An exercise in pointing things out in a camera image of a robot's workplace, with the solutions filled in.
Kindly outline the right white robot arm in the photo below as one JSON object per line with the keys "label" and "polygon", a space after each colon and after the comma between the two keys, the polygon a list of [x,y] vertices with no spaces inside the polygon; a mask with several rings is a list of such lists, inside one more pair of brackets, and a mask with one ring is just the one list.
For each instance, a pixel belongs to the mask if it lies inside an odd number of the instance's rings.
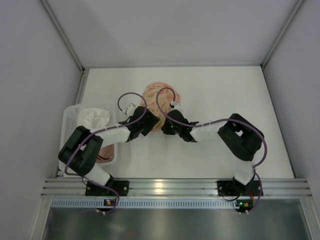
{"label": "right white robot arm", "polygon": [[189,122],[179,110],[167,114],[161,130],[165,135],[178,135],[185,142],[221,140],[236,157],[232,188],[238,193],[249,190],[254,180],[253,159],[260,150],[263,133],[238,113],[233,113],[226,121],[203,124]]}

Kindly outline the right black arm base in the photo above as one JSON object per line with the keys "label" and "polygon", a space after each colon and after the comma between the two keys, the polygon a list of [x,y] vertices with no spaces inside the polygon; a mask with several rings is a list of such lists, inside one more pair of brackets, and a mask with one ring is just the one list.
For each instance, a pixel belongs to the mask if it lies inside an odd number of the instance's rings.
{"label": "right black arm base", "polygon": [[243,185],[235,178],[232,180],[219,180],[217,182],[218,195],[220,197],[254,197],[264,195],[260,182],[255,179],[255,176],[249,181],[248,184]]}

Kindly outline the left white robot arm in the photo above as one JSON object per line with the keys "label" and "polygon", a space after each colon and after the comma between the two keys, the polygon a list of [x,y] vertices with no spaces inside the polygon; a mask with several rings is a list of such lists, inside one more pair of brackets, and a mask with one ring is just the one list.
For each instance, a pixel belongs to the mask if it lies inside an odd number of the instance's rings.
{"label": "left white robot arm", "polygon": [[67,176],[86,178],[94,185],[111,186],[113,176],[97,164],[100,150],[118,143],[127,143],[150,133],[160,121],[143,106],[132,107],[128,118],[103,129],[90,130],[78,126],[58,154],[59,163]]}

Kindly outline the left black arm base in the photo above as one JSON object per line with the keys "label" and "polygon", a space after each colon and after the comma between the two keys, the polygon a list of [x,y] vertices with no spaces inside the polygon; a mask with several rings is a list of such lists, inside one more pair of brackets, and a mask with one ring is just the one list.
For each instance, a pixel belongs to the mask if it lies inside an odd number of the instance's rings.
{"label": "left black arm base", "polygon": [[[104,197],[104,196],[115,196],[116,194],[113,191],[102,188],[95,184],[88,182],[85,190],[85,196],[95,196],[95,197]],[[118,193],[120,197],[126,197],[129,192],[130,182],[127,180],[114,180],[110,184],[110,188]]]}

